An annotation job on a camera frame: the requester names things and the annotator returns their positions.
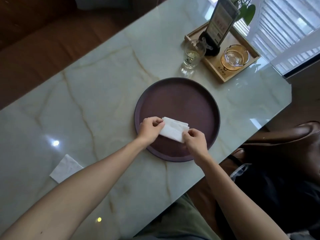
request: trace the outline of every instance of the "black cloth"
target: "black cloth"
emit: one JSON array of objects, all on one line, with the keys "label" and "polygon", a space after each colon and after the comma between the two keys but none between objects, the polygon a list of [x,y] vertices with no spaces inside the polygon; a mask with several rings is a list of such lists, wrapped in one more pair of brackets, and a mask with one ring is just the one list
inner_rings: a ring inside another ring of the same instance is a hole
[{"label": "black cloth", "polygon": [[[295,173],[252,164],[234,182],[285,233],[312,229],[320,222],[320,187]],[[216,219],[225,239],[235,239],[219,205]]]}]

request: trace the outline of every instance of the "hand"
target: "hand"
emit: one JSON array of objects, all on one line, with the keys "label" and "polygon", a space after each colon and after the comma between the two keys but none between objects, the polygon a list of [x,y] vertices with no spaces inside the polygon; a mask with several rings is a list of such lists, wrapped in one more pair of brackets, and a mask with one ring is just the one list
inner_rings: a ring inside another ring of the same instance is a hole
[{"label": "hand", "polygon": [[156,140],[160,131],[165,126],[163,119],[159,117],[145,118],[140,124],[137,139],[142,141],[145,147]]},{"label": "hand", "polygon": [[204,133],[197,129],[189,129],[189,131],[184,131],[182,136],[190,154],[194,157],[194,161],[198,166],[200,166],[204,160],[211,160]]}]

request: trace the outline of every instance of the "marble table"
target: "marble table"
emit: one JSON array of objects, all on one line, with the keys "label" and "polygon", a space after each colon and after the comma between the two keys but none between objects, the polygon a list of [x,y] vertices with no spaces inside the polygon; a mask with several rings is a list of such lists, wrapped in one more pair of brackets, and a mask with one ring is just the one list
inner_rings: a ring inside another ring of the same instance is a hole
[{"label": "marble table", "polygon": [[[212,12],[208,0],[168,0],[0,111],[0,233],[57,185],[49,174],[65,154],[85,167],[134,139],[140,95],[181,76],[184,35]],[[210,149],[218,162],[291,102],[291,86],[264,58],[225,84],[203,64],[192,79],[220,110]],[[73,239],[130,238],[202,177],[193,161],[143,151]]]}]

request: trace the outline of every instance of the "white napkin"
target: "white napkin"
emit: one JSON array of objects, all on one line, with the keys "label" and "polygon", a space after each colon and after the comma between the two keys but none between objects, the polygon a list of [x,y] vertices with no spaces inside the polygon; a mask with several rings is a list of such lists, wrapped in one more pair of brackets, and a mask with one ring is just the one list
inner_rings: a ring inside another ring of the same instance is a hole
[{"label": "white napkin", "polygon": [[189,130],[188,124],[168,117],[163,117],[162,119],[165,122],[165,125],[160,131],[160,135],[184,143],[182,132]]},{"label": "white napkin", "polygon": [[61,183],[65,179],[69,178],[72,174],[83,169],[72,157],[66,154],[56,168],[50,174],[50,177],[57,183]]}]

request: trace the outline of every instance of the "brown leather sofa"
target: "brown leather sofa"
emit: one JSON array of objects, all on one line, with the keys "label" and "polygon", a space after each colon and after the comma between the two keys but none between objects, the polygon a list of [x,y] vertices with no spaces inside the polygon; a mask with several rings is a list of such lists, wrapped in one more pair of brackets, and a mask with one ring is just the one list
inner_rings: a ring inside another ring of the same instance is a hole
[{"label": "brown leather sofa", "polygon": [[[311,121],[283,131],[257,132],[232,155],[242,163],[274,164],[320,186],[320,123]],[[230,158],[220,166],[228,175],[238,168]],[[216,200],[206,178],[187,193],[206,222],[223,238],[215,218]]]},{"label": "brown leather sofa", "polygon": [[0,0],[0,109],[163,1],[81,11],[75,0]]}]

